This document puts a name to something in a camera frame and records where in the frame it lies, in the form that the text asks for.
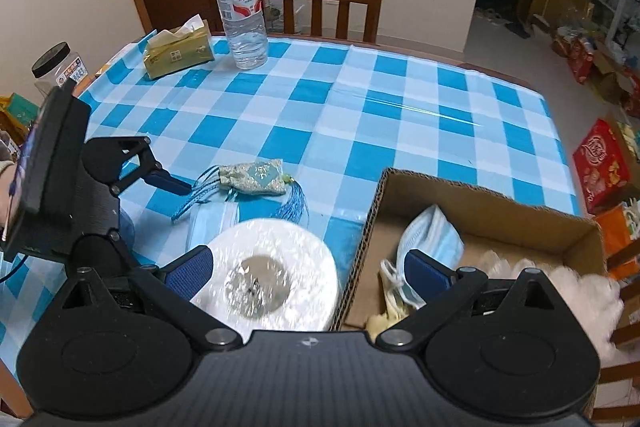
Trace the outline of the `green yellow paper bag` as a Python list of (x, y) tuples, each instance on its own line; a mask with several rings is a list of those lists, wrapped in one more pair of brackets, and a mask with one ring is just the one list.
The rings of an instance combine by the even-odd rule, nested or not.
[(1, 130), (5, 131), (17, 145), (22, 145), (32, 124), (37, 118), (39, 107), (17, 93), (0, 98)]

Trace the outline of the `red gift box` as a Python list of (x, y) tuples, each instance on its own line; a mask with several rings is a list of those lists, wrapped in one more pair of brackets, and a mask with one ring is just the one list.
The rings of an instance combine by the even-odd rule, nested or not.
[(598, 118), (573, 153), (579, 187), (592, 215), (617, 205), (631, 187), (622, 144), (606, 119)]

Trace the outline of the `pink mesh bath pouf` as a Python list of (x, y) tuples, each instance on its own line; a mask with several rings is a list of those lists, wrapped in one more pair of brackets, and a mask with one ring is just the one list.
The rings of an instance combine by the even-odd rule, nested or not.
[(620, 284), (598, 274), (579, 275), (575, 270), (523, 258), (511, 263), (495, 251), (486, 251), (478, 266), (491, 279), (515, 280), (525, 269), (538, 269), (553, 284), (575, 315), (603, 363), (612, 362), (617, 348), (611, 337), (622, 316)]

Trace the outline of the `wooden chair right side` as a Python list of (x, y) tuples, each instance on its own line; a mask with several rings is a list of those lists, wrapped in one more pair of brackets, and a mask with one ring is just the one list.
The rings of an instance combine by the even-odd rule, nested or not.
[[(606, 260), (606, 267), (612, 271), (620, 268), (625, 262), (639, 257), (639, 241), (636, 239), (617, 254)], [(620, 299), (623, 300), (628, 311), (618, 323), (617, 329), (612, 334), (612, 343), (617, 348), (632, 348), (639, 352), (639, 275), (620, 291)], [(626, 381), (630, 384), (629, 390), (634, 392), (634, 397), (624, 405), (612, 405), (612, 407), (595, 407), (591, 419), (596, 424), (626, 423), (626, 421), (639, 420), (639, 361), (626, 362), (602, 369), (600, 385), (608, 385)]]

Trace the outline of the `clear plastic water bottle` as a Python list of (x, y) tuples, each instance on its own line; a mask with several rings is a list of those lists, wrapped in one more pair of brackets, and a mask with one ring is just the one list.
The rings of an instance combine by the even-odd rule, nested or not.
[(262, 0), (217, 0), (231, 55), (238, 69), (267, 61), (268, 38)]

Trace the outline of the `yellow knotted cloth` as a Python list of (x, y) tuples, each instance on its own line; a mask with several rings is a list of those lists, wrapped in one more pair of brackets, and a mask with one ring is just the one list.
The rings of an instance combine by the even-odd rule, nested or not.
[(405, 320), (411, 313), (411, 308), (401, 298), (402, 280), (395, 265), (388, 260), (383, 260), (378, 270), (378, 277), (382, 284), (384, 310), (382, 313), (371, 315), (367, 319), (366, 332), (372, 343), (375, 342), (378, 335)]

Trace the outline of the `open cardboard carton on floor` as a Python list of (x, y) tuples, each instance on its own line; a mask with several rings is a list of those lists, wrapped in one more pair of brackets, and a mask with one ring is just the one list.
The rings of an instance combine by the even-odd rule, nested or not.
[(596, 42), (590, 75), (593, 86), (603, 100), (623, 106), (639, 102), (639, 73), (618, 64), (601, 41)]

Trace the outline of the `toilet paper roll green wrap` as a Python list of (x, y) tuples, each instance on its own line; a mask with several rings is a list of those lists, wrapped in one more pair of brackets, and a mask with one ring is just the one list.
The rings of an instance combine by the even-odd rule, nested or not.
[(191, 299), (244, 341), (256, 331), (329, 328), (338, 278), (329, 247), (292, 222), (253, 219), (208, 244), (214, 269)]

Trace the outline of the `gold tissue pack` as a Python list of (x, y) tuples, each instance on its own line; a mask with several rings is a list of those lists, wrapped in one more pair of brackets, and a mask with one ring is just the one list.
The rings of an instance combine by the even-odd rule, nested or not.
[(164, 29), (149, 38), (143, 52), (146, 75), (157, 80), (214, 59), (207, 20), (189, 18), (177, 30)]

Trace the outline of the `clear jar black lid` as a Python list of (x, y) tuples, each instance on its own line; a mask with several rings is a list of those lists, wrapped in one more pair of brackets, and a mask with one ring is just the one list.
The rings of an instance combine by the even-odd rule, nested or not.
[(69, 79), (80, 83), (89, 77), (89, 72), (80, 55), (62, 41), (32, 64), (32, 75), (36, 89), (45, 98), (53, 88), (62, 87)]

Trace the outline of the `orange bag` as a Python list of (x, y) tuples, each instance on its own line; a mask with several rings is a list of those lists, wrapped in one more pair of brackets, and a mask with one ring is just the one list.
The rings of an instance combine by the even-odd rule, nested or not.
[[(615, 256), (626, 247), (639, 242), (639, 201), (629, 199), (594, 217), (602, 234), (605, 258)], [(615, 280), (629, 280), (639, 274), (639, 245), (634, 246), (634, 257), (609, 269)]]

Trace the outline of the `blue checkered tablecloth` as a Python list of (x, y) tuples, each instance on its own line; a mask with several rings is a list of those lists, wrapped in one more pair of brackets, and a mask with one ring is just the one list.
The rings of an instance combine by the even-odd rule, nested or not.
[(544, 98), (481, 72), (360, 46), (273, 38), (241, 72), (228, 42), (213, 62), (151, 80), (131, 49), (82, 95), (90, 136), (145, 135), (193, 182), (209, 167), (276, 158), (302, 187), (305, 228), (346, 280), (384, 169), (488, 187), (578, 213)]

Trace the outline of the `blue face mask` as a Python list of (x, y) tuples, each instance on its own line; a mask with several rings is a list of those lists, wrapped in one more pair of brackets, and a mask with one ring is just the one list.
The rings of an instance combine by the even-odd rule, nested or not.
[(425, 305), (425, 299), (416, 286), (408, 281), (405, 260), (409, 251), (416, 249), (422, 254), (439, 262), (447, 269), (454, 270), (462, 258), (464, 244), (448, 221), (445, 213), (437, 205), (431, 205), (414, 218), (402, 232), (396, 251), (396, 260), (384, 259), (381, 262), (381, 275), (385, 283), (396, 291), (405, 305), (419, 309)]
[(236, 202), (208, 202), (196, 205), (190, 210), (186, 249), (208, 245), (222, 232), (234, 227), (240, 221), (239, 205)]

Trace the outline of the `cardboard box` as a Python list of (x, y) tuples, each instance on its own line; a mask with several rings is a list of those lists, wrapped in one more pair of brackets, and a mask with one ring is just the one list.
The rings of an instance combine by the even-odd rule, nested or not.
[(381, 311), (378, 269), (402, 233), (437, 206), (459, 233), (463, 255), (449, 277), (411, 271), (427, 288), (426, 307), (407, 323), (399, 348), (436, 392), (477, 416), (534, 423), (589, 413), (600, 360), (586, 332), (544, 274), (493, 277), (480, 258), (494, 253), (575, 270), (605, 271), (602, 235), (591, 220), (523, 205), (488, 188), (386, 169), (374, 195), (334, 326), (359, 329)]

